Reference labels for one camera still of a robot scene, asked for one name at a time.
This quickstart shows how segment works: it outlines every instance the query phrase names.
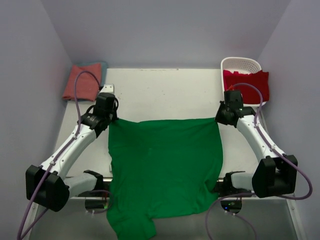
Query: pink towel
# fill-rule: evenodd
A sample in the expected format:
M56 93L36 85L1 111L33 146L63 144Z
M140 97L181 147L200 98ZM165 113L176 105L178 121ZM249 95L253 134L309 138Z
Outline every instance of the pink towel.
M78 74L82 71L93 73L99 81L99 85L93 76L89 73L82 73L76 82L76 96L78 99L94 101L99 92L101 83L101 64L95 63L88 66L73 65L70 71L68 83L66 84L62 98L65 100L75 100L75 80Z

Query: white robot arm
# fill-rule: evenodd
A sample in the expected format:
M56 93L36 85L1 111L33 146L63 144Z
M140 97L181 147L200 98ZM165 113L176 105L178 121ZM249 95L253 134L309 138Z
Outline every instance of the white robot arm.
M55 212L60 211L69 198L86 191L103 189L103 176L99 173L86 170L78 176L70 178L66 176L86 147L106 130L111 122L118 119L118 101L114 94L107 91L108 88L102 88L95 105L89 107L81 116L81 122L78 122L80 126L75 126L72 134L52 156L39 167L31 165L27 169L25 173L27 199L31 199L47 170L49 173L37 192L34 202Z
M297 159L293 155L286 155L272 141L257 118L256 125L265 139L262 138L255 125L255 114L252 107L244 107L239 90L224 92L224 101L220 102L215 121L237 128L252 148L259 165L254 173L241 171L227 173L218 190L223 196L249 190L254 191L259 198L265 198L291 194L295 191L297 171L275 154L275 151L296 166Z
M69 198L86 191L103 189L103 176L87 170L81 175L66 178L71 166L80 154L91 144L108 125L117 118L118 101L112 93L99 93L96 104L91 106L81 116L79 132L78 125L64 144L39 167L31 165L26 171L26 195L30 200L40 179L49 169L49 174L38 191L34 202L55 212L61 210ZM244 107L241 92L228 90L224 92L224 101L215 117L215 121L225 125L233 125L248 141L253 149L259 165L253 172L230 172L217 189L220 196L239 193L242 190L254 191L259 198L293 193L296 185L297 171L284 163L269 147L258 133L251 107ZM260 127L267 141L278 153L284 155L296 166L297 159L285 153L276 146L263 127ZM72 143L53 162L57 153L72 140Z

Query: white table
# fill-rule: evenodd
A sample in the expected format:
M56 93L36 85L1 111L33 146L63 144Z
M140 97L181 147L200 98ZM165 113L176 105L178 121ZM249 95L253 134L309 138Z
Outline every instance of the white table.
M114 84L118 116L140 122L164 119L211 118L223 99L220 69L122 69L110 68L106 84ZM81 102L83 114L92 102ZM67 104L56 148L77 124L75 103ZM219 125L223 146L220 177L232 171L254 172L258 161L246 139L233 126ZM92 170L112 177L108 130L88 146L70 169L72 177Z

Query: cable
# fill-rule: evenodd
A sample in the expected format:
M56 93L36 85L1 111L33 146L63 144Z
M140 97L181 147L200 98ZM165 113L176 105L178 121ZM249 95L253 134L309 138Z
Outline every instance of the cable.
M90 74L94 80L97 82L98 86L100 85L98 79L96 78L96 76L90 72L90 71L82 71L80 72L75 80L74 80L74 102L75 102L75 107L76 107L76 112L77 112L77 115L78 115L78 127L75 131L75 136L77 136L80 132L80 127L81 127L81 113L80 113L80 108L79 108L79 103L78 103L78 98L77 98L77 81L80 77L81 74L84 74L84 73L87 73L87 74ZM53 158L53 162L55 163L58 158L60 157L60 155L70 146L70 144L75 140L75 138L73 137L70 141L68 141L66 143L66 145L64 145L64 147L56 154L56 156ZM22 240L27 234L28 232L33 228L33 226L39 221L39 219L48 211L48 208L46 208L42 213L40 213L40 215L33 221L33 223L31 223L31 225L25 230L24 233L22 233L23 229L24 229L24 226L25 226L25 223L26 223L26 220L27 220L27 217L28 217L28 214L29 214L29 211L31 209L31 205L32 203L34 202L35 198L36 198L36 195L40 189L40 187L42 186L42 184L44 183L45 179L47 178L48 174L50 173L50 170L52 168L53 164L50 164L50 166L47 168L47 170L45 171L44 175L42 176L41 180L39 181L38 185L36 186L31 198L30 198L30 201L26 207L26 210L24 212L24 215L22 217L22 221L21 221L21 224L20 224L20 227L19 227L19 230L18 230L18 234L17 234L17 237L16 239L17 240Z
M267 138L265 137L265 135L262 133L259 125L257 124L257 119L258 119L258 115L259 113L261 112L261 108L262 108L262 103L263 103L263 97L262 97L262 94L261 92L253 85L251 84L248 84L248 83L237 83L235 85L233 85L234 87L236 86L248 86L252 89L254 89L258 94L259 94L259 97L260 97L260 104L259 104L259 107L256 111L256 114L254 116L254 126L255 128L257 129L259 135L261 136L261 138L263 139L263 141L265 142L265 144L278 156L280 157L283 161L285 161L287 164L289 164L291 167L293 167L297 172L299 172L303 177L304 179L306 180L306 182L308 183L308 186L309 186L309 191L306 195L304 196L299 196L299 197L295 197L295 196L284 196L284 195L280 195L278 197L280 198L283 198L283 199L290 199L290 200L304 200L304 199L307 199L308 197L311 196L312 192L313 192L313 186L312 186L312 183L311 183L311 180L310 178L307 176L307 174L305 174L300 168L298 168L296 165L294 165L291 161L289 161L286 157L284 157L282 154L280 154L277 150L275 150L272 146L272 144L267 140Z
M313 192L313 186L312 186L312 183L311 183L311 180L310 178L301 170L299 169L296 165L294 165L292 162L290 162L286 157L284 157L282 154L280 154L277 150L275 150L272 146L272 144L267 140L266 136L263 134L263 132L261 131L259 125L257 124L257 121L258 121L258 115L259 113L261 112L261 108L262 108L262 103L263 103L263 97L262 97L262 94L261 92L259 91L259 89L257 89L255 86L251 85L251 84L248 84L248 83L237 83L233 86L231 86L231 89L233 89L233 87L236 87L236 86L248 86L252 89L254 89L258 94L259 94L259 97L260 97L260 104L259 104L259 107L256 111L256 114L254 116L254 126L255 128L257 129L259 135L261 136L261 138L263 139L263 141L265 142L265 144L278 156L280 157L283 161L285 161L287 164L289 164L291 167L293 167L296 171L298 171L304 178L305 180L307 181L308 185L309 185L309 191L306 195L304 196L300 196L300 197L295 197L295 196L284 196L284 195L280 195L280 196L277 196L279 198L283 198L283 199L290 199L290 200L304 200L304 199L307 199L308 197L311 196L312 192ZM208 235L208 237L210 238L210 240L213 240L210 232L209 232L209 226L208 226L208 217L209 217L209 213L210 213L210 210L214 207L214 205L218 202L220 202L221 200L223 199L226 199L226 198L233 198L233 197L251 197L251 196L254 196L255 194L254 193L238 193L238 194L232 194L232 195L229 195L229 196L224 196L224 197L221 197L219 199L217 199L216 201L214 201L211 206L209 207L206 215L205 215L205 221L204 221L204 224L205 224L205 230L206 230L206 233ZM245 221L250 227L251 229L253 230L254 232L254 237L255 239L257 240L258 239L258 235L257 235L257 231L256 229L254 228L254 226L248 221L246 220L243 216L240 216L240 215L235 215L236 217L242 219L243 221Z
M213 240L213 237L211 236L211 234L210 234L210 232L209 232L209 225L208 225L209 213L210 213L211 209L212 209L217 203L219 203L219 202L221 202L223 199L227 199L227 198L252 197L252 196L254 196L254 195L255 195L254 193L237 193L237 194L232 194L232 195L228 195L228 196L223 196L223 197L218 198L217 200L215 200L215 201L211 204L211 206L209 207L208 211L206 212L206 214L205 214L205 220L204 220L204 225L205 225L206 234L208 235L209 239L210 239L210 240ZM256 231L255 227L254 227L247 219L245 219L243 216L240 216L240 215L237 215L237 214L235 214L235 215L233 215L233 216L238 217L238 218L242 219L243 221L245 221L245 222L251 227L251 229L252 229L252 231L253 231L253 233L254 233L254 239L255 239L255 240L258 239L258 235L257 235L257 231Z

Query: green t-shirt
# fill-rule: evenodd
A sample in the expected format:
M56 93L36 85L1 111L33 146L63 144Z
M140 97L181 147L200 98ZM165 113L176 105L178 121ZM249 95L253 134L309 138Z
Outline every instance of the green t-shirt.
M130 122L109 126L114 199L107 219L119 240L156 235L152 219L206 211L223 164L214 118Z

